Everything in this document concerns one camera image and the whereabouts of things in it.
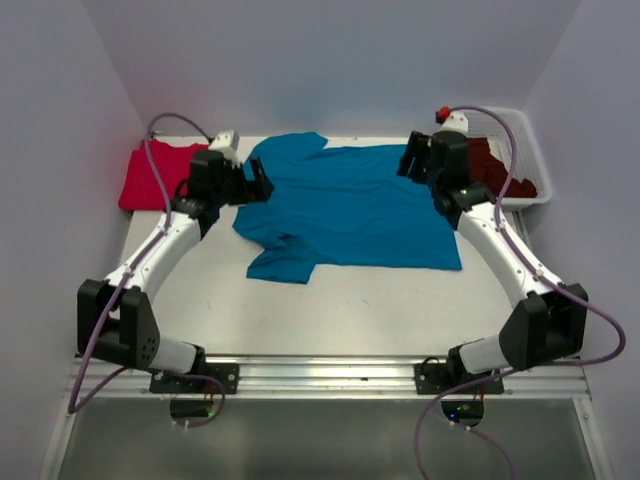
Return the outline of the blue t shirt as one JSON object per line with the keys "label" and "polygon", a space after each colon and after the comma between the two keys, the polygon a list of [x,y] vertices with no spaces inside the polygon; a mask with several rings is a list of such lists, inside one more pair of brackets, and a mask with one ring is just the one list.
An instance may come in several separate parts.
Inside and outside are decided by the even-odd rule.
{"label": "blue t shirt", "polygon": [[453,229],[426,186],[397,175],[404,146],[330,146],[315,133],[271,136],[251,154],[274,186],[239,208],[234,230],[261,246],[250,279],[306,284],[318,265],[459,271]]}

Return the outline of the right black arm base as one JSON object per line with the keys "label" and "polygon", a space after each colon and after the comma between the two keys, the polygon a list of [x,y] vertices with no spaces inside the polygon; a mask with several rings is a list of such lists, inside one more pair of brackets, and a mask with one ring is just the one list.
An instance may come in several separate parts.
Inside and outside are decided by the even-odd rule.
{"label": "right black arm base", "polygon": [[463,399],[446,400],[442,397],[439,407],[447,421],[473,428],[484,417],[485,396],[504,394],[505,388],[501,379],[493,377],[498,371],[468,373],[457,351],[458,348],[454,348],[446,360],[430,356],[413,366],[416,393],[440,395],[465,385],[464,389],[453,392],[453,395],[462,395]]}

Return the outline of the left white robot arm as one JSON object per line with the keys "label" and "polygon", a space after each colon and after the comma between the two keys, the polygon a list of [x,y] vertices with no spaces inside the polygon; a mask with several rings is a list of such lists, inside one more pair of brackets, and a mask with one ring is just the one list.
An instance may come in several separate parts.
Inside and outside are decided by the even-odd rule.
{"label": "left white robot arm", "polygon": [[219,220],[225,206],[265,202],[274,186],[259,157],[240,162],[227,150],[199,150],[188,176],[152,233],[115,271],[86,280],[77,293],[77,348],[136,370],[172,372],[185,392],[208,379],[202,347],[160,332],[152,303],[169,274]]}

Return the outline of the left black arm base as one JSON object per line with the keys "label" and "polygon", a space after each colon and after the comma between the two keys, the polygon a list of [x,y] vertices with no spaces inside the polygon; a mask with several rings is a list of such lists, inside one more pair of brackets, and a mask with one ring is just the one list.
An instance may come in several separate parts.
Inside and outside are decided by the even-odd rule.
{"label": "left black arm base", "polygon": [[187,373],[154,372],[149,391],[168,398],[171,420],[188,430],[215,420],[227,397],[237,393],[239,380],[237,362],[209,362],[204,354],[197,354],[195,366]]}

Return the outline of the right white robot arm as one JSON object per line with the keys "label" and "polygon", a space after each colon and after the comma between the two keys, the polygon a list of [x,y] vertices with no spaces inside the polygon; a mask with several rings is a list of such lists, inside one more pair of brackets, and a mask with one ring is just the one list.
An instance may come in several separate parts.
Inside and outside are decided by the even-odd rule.
{"label": "right white robot arm", "polygon": [[517,237],[488,187],[471,178],[466,137],[410,134],[398,175],[428,186],[436,211],[483,257],[513,308],[498,334],[452,348],[445,379],[468,392],[481,374],[526,370],[578,353],[586,325],[579,284],[566,285]]}

